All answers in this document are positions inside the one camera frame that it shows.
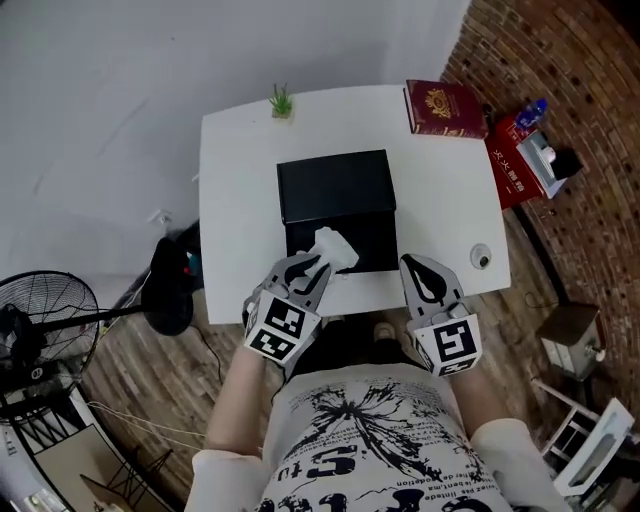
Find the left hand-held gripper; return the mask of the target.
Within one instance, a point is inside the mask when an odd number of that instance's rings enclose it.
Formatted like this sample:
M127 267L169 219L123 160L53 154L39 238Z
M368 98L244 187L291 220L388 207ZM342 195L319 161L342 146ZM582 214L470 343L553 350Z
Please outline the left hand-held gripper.
M306 277L319 259L319 255L302 252L278 260L264 279L264 288L244 306L244 346L281 368L286 380L316 338L321 317L315 312L331 277L331 267L325 264L302 285L291 291L290 286ZM288 293L290 300L276 295Z

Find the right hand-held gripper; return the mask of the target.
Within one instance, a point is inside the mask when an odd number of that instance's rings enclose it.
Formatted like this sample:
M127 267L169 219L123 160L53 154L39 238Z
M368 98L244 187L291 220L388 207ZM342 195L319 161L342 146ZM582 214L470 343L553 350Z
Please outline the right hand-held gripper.
M446 377L473 368L483 355L478 317L459 301L463 291L456 274L432 258L410 254L400 258L400 274L413 318L407 324L411 343L427 371ZM428 308L448 309L418 319Z

